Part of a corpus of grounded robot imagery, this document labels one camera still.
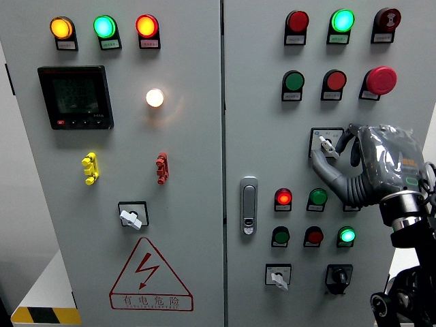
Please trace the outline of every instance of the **warning sign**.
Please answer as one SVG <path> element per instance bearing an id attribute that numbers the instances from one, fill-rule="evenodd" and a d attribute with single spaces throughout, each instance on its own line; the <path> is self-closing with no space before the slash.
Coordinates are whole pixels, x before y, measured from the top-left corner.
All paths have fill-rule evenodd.
<path id="1" fill-rule="evenodd" d="M 147 237 L 139 239 L 109 293 L 112 309 L 193 311 L 193 296 Z"/>

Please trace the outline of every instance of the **gray metal panel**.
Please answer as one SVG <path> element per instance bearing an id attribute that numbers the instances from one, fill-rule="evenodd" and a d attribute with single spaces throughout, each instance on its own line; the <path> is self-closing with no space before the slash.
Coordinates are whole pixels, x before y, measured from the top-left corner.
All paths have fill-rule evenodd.
<path id="1" fill-rule="evenodd" d="M 116 20 L 122 50 L 99 49 L 93 20 L 102 14 Z M 161 50 L 139 50 L 141 14 L 159 21 Z M 56 16 L 75 24 L 78 52 L 56 51 Z M 219 1 L 2 1 L 0 33 L 84 325 L 223 326 Z M 45 65 L 104 65 L 114 129 L 51 130 L 36 72 Z M 152 88 L 166 96 L 158 110 L 145 104 Z M 101 171 L 90 187 L 80 164 L 89 151 Z M 160 152 L 170 168 L 162 186 Z M 122 228 L 118 202 L 140 200 L 150 226 Z M 111 309 L 109 292 L 142 236 L 192 293 L 193 312 Z M 159 270 L 151 281 L 168 284 Z"/>
<path id="2" fill-rule="evenodd" d="M 370 44 L 373 19 L 383 7 L 396 7 L 402 21 L 391 45 Z M 356 23 L 346 46 L 327 46 L 332 13 L 353 10 Z M 304 10 L 310 23 L 306 46 L 283 46 L 286 16 Z M 388 276 L 394 249 L 390 228 L 378 208 L 343 213 L 328 191 L 323 213 L 308 213 L 309 192 L 326 186 L 307 159 L 311 127 L 346 127 L 348 123 L 390 123 L 413 128 L 424 143 L 435 104 L 436 62 L 434 1 L 251 1 L 227 0 L 225 17 L 226 170 L 228 212 L 229 326 L 372 326 L 369 306 Z M 398 74 L 394 90 L 379 102 L 358 100 L 364 75 L 380 65 Z M 284 73 L 305 76 L 301 102 L 282 103 Z M 321 102 L 324 74 L 343 70 L 347 84 L 341 102 Z M 335 166 L 350 176 L 349 151 Z M 251 238 L 239 232 L 239 181 L 259 181 L 258 230 Z M 294 200 L 291 213 L 274 213 L 275 191 L 288 187 Z M 271 248 L 272 230 L 284 225 L 288 248 Z M 318 225 L 324 232 L 320 248 L 302 246 L 305 230 Z M 337 249 L 338 229 L 355 228 L 354 248 Z M 265 264 L 292 264 L 289 292 L 264 285 Z M 346 295 L 326 294 L 328 264 L 354 267 Z"/>

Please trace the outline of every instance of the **green push button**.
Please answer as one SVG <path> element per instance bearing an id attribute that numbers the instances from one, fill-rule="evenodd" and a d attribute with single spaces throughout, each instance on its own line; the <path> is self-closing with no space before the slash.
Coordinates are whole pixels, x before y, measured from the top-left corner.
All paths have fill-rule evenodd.
<path id="1" fill-rule="evenodd" d="M 413 186 L 418 186 L 419 185 L 418 179 L 413 178 L 413 177 L 407 177 L 406 178 L 406 183 L 409 184 L 409 185 L 413 185 Z"/>
<path id="2" fill-rule="evenodd" d="M 298 72 L 292 72 L 285 79 L 285 85 L 291 91 L 297 91 L 301 89 L 304 83 L 305 79 L 302 77 L 302 74 Z"/>
<path id="3" fill-rule="evenodd" d="M 277 243 L 284 244 L 290 239 L 290 236 L 287 232 L 278 232 L 275 234 L 274 239 Z"/>
<path id="4" fill-rule="evenodd" d="M 317 206 L 322 206 L 327 202 L 327 192 L 324 189 L 314 189 L 309 194 L 309 199 L 313 204 Z"/>

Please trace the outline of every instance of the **illuminated light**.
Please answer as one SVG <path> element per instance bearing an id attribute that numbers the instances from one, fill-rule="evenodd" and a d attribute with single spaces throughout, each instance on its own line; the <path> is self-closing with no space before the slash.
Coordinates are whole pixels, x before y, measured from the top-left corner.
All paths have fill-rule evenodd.
<path id="1" fill-rule="evenodd" d="M 115 34 L 116 25 L 115 21 L 106 15 L 98 16 L 94 20 L 94 31 L 98 36 L 107 39 Z"/>
<path id="2" fill-rule="evenodd" d="M 56 17 L 50 22 L 50 30 L 54 37 L 65 40 L 73 34 L 73 25 L 66 17 Z"/>
<path id="3" fill-rule="evenodd" d="M 301 11 L 292 12 L 287 20 L 287 25 L 294 32 L 304 31 L 309 25 L 309 16 Z"/>
<path id="4" fill-rule="evenodd" d="M 139 16 L 136 20 L 136 30 L 142 37 L 153 37 L 157 33 L 159 24 L 151 15 Z"/>
<path id="5" fill-rule="evenodd" d="M 145 100 L 152 107 L 159 107 L 164 102 L 164 94 L 159 89 L 151 89 L 147 92 Z"/>
<path id="6" fill-rule="evenodd" d="M 339 237 L 343 242 L 352 242 L 356 238 L 356 233 L 352 228 L 341 228 L 339 231 Z"/>
<path id="7" fill-rule="evenodd" d="M 334 72 L 327 78 L 327 86 L 333 91 L 338 91 L 345 86 L 347 78 L 343 72 Z"/>
<path id="8" fill-rule="evenodd" d="M 281 204 L 282 206 L 285 206 L 292 201 L 292 193 L 289 189 L 278 189 L 275 192 L 275 199 L 276 201 Z"/>
<path id="9" fill-rule="evenodd" d="M 299 90 L 303 84 L 305 83 L 305 79 L 298 72 L 293 72 L 286 77 L 285 85 L 291 91 Z"/>
<path id="10" fill-rule="evenodd" d="M 354 24 L 354 14 L 351 10 L 337 10 L 332 17 L 332 27 L 336 32 L 345 33 L 352 29 Z"/>

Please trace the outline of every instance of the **white wall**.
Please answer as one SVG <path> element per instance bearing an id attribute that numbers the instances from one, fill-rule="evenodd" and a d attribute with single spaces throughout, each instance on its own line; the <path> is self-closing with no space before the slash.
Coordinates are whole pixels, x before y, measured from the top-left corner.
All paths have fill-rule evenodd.
<path id="1" fill-rule="evenodd" d="M 11 314 L 59 246 L 0 44 L 0 297 Z"/>

